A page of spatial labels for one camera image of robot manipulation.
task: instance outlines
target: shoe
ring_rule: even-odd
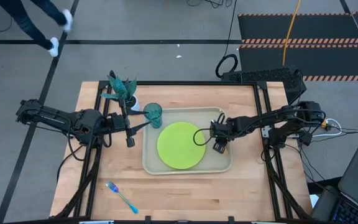
[[[56,57],[59,55],[59,40],[56,37],[52,37],[50,42],[52,43],[53,47],[48,50],[48,52],[50,53],[50,56]]]
[[[62,13],[63,15],[65,15],[67,21],[66,24],[63,26],[63,30],[66,32],[66,34],[68,34],[69,31],[71,31],[71,25],[73,25],[73,16],[68,9],[64,9]]]

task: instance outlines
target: wooden tabletop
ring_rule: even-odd
[[[83,82],[76,110],[93,108],[98,82]],[[287,104],[282,83],[268,83],[272,109]],[[251,86],[145,86],[137,87],[140,107],[157,102],[163,108],[217,106],[226,117],[255,116],[257,110]],[[109,112],[121,113],[117,103]],[[131,116],[131,126],[143,123],[143,116]],[[267,171],[260,158],[262,140],[256,130],[231,142],[232,167],[220,174],[150,175],[142,167],[143,132],[135,136],[135,147],[126,147],[125,133],[112,136],[110,148],[103,148],[94,196],[92,219],[143,220],[274,220]],[[287,144],[295,146],[294,140]],[[84,156],[85,150],[77,152]],[[70,151],[66,148],[65,156]],[[299,154],[289,147],[281,149],[289,191],[303,209],[310,213],[311,204]],[[82,162],[70,158],[63,165],[53,200],[51,215],[67,204],[78,188]],[[105,185],[111,180],[138,209],[135,215],[118,195]],[[277,187],[280,210],[285,216],[282,195]],[[88,191],[84,193],[85,213]]]

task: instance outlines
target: gray floor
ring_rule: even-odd
[[[30,1],[23,2],[47,38],[60,37],[62,31],[51,19]],[[54,2],[59,8],[71,8],[73,0]],[[358,0],[347,2],[358,11]],[[295,4],[296,0],[239,0],[236,12],[291,13]],[[185,0],[80,0],[68,39],[225,39],[231,10],[213,9],[205,2],[190,7]],[[343,9],[339,0],[303,0],[299,12]],[[9,16],[0,8],[0,29],[8,25]],[[29,38],[13,23],[0,39]],[[232,39],[240,39],[236,19]],[[237,53],[237,48],[230,45],[228,52]],[[80,83],[105,79],[110,69],[138,80],[217,80],[214,68],[224,49],[225,45],[66,45],[45,104],[74,110]],[[39,97],[51,61],[36,45],[0,45],[0,204],[27,132],[26,126],[14,122],[14,114],[21,99]],[[306,86],[304,100],[319,102],[328,117],[343,127],[358,128],[358,82],[307,82]],[[48,217],[65,144],[59,134],[36,130],[5,222]],[[316,142],[304,150],[323,177],[331,178],[343,174],[357,145],[354,134]]]

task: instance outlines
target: green plate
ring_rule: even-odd
[[[176,122],[166,127],[157,141],[161,160],[175,169],[188,169],[197,165],[205,153],[205,146],[197,146],[193,142],[197,130],[199,128],[187,122]],[[196,142],[205,142],[201,131],[196,135]]]

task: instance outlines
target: teal glass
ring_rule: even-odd
[[[143,111],[149,112],[144,116],[151,122],[153,128],[160,128],[162,125],[162,107],[158,103],[147,104]]]

